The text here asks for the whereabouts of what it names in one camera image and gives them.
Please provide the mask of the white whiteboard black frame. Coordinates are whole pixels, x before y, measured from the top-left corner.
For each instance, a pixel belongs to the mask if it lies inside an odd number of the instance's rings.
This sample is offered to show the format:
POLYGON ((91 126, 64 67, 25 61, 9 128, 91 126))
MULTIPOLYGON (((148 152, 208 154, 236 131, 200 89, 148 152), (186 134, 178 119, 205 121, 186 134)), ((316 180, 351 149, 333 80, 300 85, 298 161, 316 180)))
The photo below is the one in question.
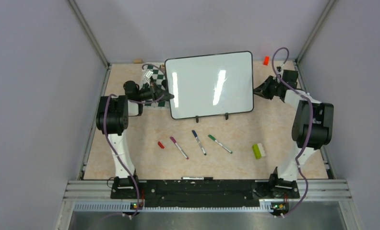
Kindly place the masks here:
POLYGON ((248 113, 254 109, 249 51, 169 58, 164 62, 175 120, 248 113))

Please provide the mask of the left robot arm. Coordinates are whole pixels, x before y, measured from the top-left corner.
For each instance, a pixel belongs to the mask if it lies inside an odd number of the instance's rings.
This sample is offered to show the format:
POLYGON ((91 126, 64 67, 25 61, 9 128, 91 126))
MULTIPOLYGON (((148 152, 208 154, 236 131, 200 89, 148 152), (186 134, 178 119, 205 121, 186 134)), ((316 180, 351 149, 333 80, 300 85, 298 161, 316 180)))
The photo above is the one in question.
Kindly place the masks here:
POLYGON ((127 197, 135 198, 140 193, 140 185, 135 177, 127 142, 129 117, 141 116, 143 106, 154 102, 168 101, 174 97, 167 91, 167 80, 160 84, 151 79, 142 88, 129 80, 123 84, 125 94, 102 96, 96 114, 96 127, 105 136, 111 148, 115 165, 112 191, 122 191, 127 197))

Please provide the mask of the red marker cap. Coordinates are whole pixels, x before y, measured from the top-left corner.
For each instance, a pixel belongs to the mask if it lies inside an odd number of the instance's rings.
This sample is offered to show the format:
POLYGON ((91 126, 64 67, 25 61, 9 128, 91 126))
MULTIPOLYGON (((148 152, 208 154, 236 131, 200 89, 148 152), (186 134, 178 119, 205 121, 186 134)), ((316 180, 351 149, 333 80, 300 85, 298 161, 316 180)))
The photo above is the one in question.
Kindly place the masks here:
POLYGON ((161 149, 164 149, 165 148, 165 146, 159 141, 158 143, 158 146, 161 148, 161 149))

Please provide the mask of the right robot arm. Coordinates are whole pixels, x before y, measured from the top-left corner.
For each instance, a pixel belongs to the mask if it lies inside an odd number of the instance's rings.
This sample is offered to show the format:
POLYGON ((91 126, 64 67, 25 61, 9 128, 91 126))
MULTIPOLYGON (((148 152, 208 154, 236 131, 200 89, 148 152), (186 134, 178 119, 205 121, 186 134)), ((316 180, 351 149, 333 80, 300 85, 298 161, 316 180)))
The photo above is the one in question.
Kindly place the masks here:
POLYGON ((277 96, 296 110, 291 129, 294 145, 288 159, 270 175, 268 192, 273 197, 296 191, 301 167, 332 139, 334 106, 317 101, 298 89, 297 79, 297 71, 283 70, 280 77, 269 76, 253 90, 255 95, 264 99, 277 96))

